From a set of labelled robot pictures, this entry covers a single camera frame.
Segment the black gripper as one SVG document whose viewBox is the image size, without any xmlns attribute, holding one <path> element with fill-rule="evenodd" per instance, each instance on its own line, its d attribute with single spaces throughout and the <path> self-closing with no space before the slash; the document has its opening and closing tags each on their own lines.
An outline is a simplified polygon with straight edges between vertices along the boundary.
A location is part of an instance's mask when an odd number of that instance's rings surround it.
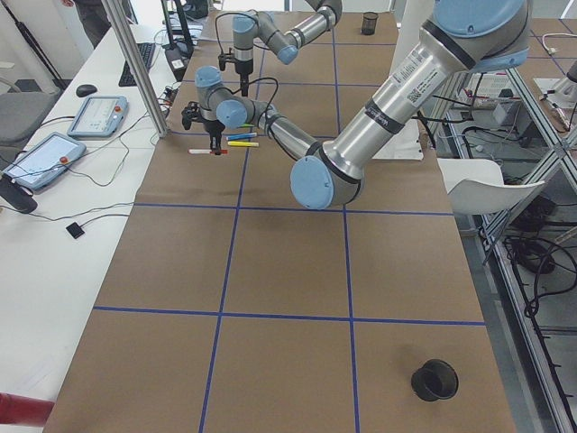
<svg viewBox="0 0 577 433">
<path fill-rule="evenodd" d="M 224 125 L 218 120 L 203 120 L 203 126 L 205 131 L 210 137 L 210 151 L 214 155 L 221 155 L 223 153 L 221 147 L 222 132 L 224 130 Z"/>
<path fill-rule="evenodd" d="M 241 95 L 248 96 L 250 75 L 253 73 L 253 59 L 236 60 L 235 72 L 239 75 Z"/>
</svg>

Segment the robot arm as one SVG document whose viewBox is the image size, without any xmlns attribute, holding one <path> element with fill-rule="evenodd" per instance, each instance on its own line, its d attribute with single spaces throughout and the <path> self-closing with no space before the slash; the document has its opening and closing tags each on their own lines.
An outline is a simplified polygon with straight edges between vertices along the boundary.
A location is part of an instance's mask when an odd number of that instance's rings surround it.
<svg viewBox="0 0 577 433">
<path fill-rule="evenodd" d="M 261 42 L 285 65 L 291 63 L 299 50 L 331 31 L 342 17 L 341 1 L 307 1 L 315 13 L 292 29 L 283 32 L 269 13 L 250 11 L 238 13 L 233 18 L 233 47 L 219 55 L 219 68 L 224 71 L 233 63 L 240 78 L 243 97 L 249 93 L 250 75 L 253 73 L 254 40 Z"/>
<path fill-rule="evenodd" d="M 532 6 L 530 1 L 435 2 L 417 45 L 332 141 L 320 143 L 271 104 L 234 95 L 213 66 L 195 73 L 200 112 L 230 129 L 252 124 L 276 141 L 295 161 L 289 183 L 301 206 L 345 205 L 361 194 L 365 165 L 447 79 L 526 61 Z"/>
</svg>

